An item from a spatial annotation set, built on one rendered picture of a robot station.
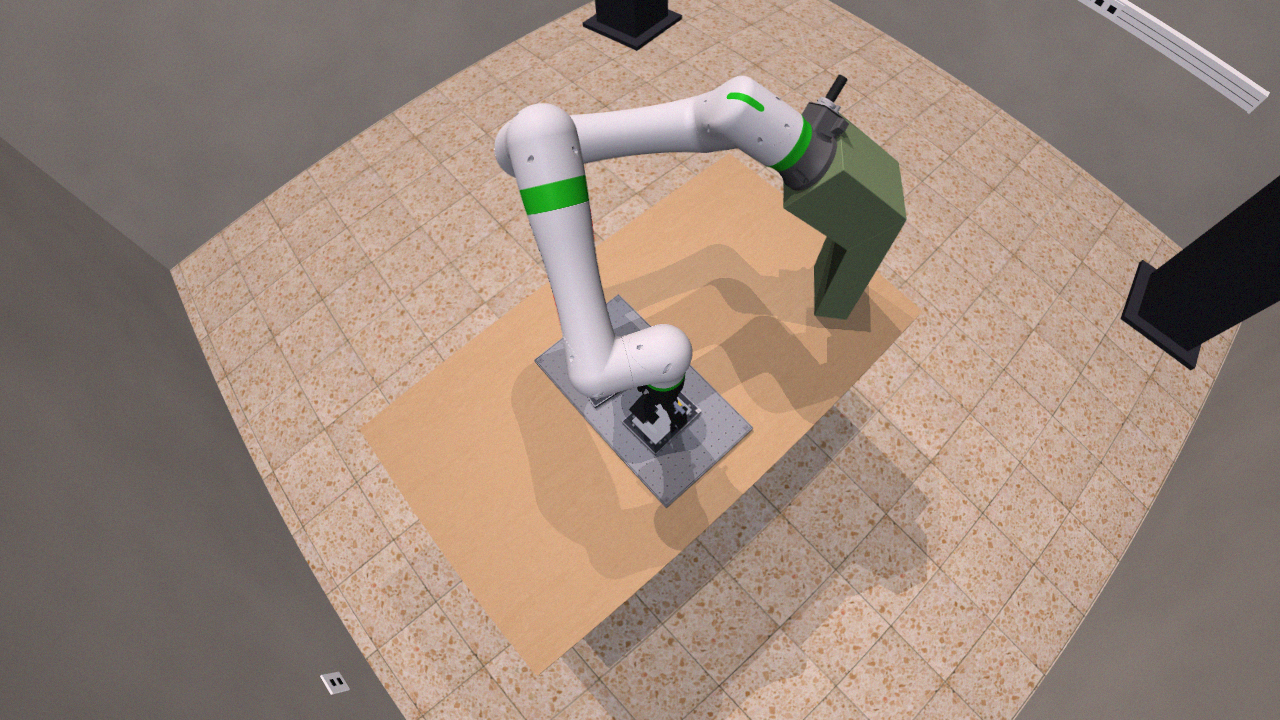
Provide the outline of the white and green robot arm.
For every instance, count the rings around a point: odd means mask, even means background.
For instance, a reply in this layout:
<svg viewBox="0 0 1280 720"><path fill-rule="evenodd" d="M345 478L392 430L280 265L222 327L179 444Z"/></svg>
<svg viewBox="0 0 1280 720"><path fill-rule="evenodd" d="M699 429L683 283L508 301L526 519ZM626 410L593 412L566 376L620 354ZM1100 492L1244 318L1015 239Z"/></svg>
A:
<svg viewBox="0 0 1280 720"><path fill-rule="evenodd" d="M538 102L500 128L495 158L517 181L556 301L570 382L579 393L603 398L643 386L652 398L675 398L692 359L687 334L675 325L614 334L584 164L737 147L777 170L788 188L806 190L829 169L836 137L849 127L835 105L846 82L838 76L826 97L808 102L803 114L755 79L737 76L707 94L620 111L570 115Z"/></svg>

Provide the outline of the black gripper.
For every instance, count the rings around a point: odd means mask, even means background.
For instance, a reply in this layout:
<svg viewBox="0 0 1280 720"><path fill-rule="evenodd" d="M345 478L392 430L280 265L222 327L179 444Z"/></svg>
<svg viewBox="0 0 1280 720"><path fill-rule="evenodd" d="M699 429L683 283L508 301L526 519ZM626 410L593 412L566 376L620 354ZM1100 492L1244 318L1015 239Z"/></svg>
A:
<svg viewBox="0 0 1280 720"><path fill-rule="evenodd" d="M639 386L637 391L639 392L644 392L643 386ZM682 405L681 406L678 405L678 398L677 398L678 395L675 398L669 398L669 400L657 400L657 398L652 398L649 395L644 395L644 396L645 397L648 396L655 404L660 404L660 405L663 404L662 407L666 410L666 413L668 414L669 420L671 420L671 423L669 423L669 432L671 433L673 433L677 428L678 428L678 430L681 430L689 423L687 421L687 414L686 414L686 411L689 409L685 407L685 406L682 406Z"/></svg>

